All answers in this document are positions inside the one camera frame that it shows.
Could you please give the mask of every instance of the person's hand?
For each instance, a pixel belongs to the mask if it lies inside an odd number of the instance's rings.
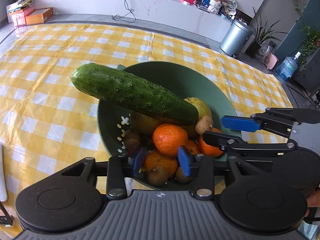
[[[317,188],[307,199],[308,207],[320,207],[320,188]]]

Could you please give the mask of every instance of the tiled floor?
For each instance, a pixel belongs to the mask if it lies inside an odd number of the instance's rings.
[[[87,22],[89,24],[108,24],[108,25],[118,25],[123,27],[132,27],[143,29],[146,31],[157,32],[168,36],[173,36],[182,40],[194,42],[206,48],[210,48],[217,52],[223,53],[220,49],[220,44],[216,41],[210,40],[203,36],[200,36],[195,33],[191,33],[185,30],[181,30],[178,28],[170,27],[163,24],[143,21],[143,20],[135,20],[132,22],[132,18],[122,18],[120,21],[115,21],[109,15],[55,15],[51,19],[49,19],[46,23],[83,23]],[[0,24],[0,55],[9,49],[9,47],[14,43],[17,39],[15,29],[13,24],[5,23],[4,21]],[[260,71],[267,74],[274,74],[271,70],[268,70],[266,66],[260,63],[256,59],[251,59],[246,54],[240,54],[239,60],[252,66]],[[319,106],[316,107],[312,100],[307,99],[303,95],[303,91],[296,85],[291,84],[290,82],[284,82],[280,80],[284,91],[286,92],[291,104],[293,107],[299,108],[312,108],[319,110]]]

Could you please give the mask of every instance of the trash can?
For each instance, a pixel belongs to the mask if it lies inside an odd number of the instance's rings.
[[[243,22],[234,20],[220,44],[220,49],[222,49],[229,56],[238,55],[252,34],[253,31],[249,28],[249,26]]]

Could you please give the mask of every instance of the green bowl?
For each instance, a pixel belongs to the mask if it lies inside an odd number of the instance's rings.
[[[161,85],[181,98],[197,97],[202,99],[211,109],[215,128],[220,129],[223,133],[241,136],[241,132],[226,129],[221,125],[221,118],[224,115],[236,116],[236,112],[224,93],[199,72],[182,65],[163,61],[139,63],[125,68],[124,71]],[[99,102],[99,131],[102,141],[111,155],[126,155],[122,139],[124,131],[130,129],[131,112],[108,101]],[[226,161],[226,159],[225,154],[217,158],[220,161]],[[163,187],[154,187],[149,184],[145,172],[139,173],[139,177],[135,179],[147,187],[160,190],[188,190],[192,187],[192,182],[183,185],[174,178],[169,179]],[[222,179],[222,177],[216,177],[216,184]]]

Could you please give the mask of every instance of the decorative plate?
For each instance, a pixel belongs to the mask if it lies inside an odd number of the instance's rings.
[[[230,11],[233,11],[238,7],[236,0],[225,0],[225,2],[226,2],[225,8],[227,8]]]

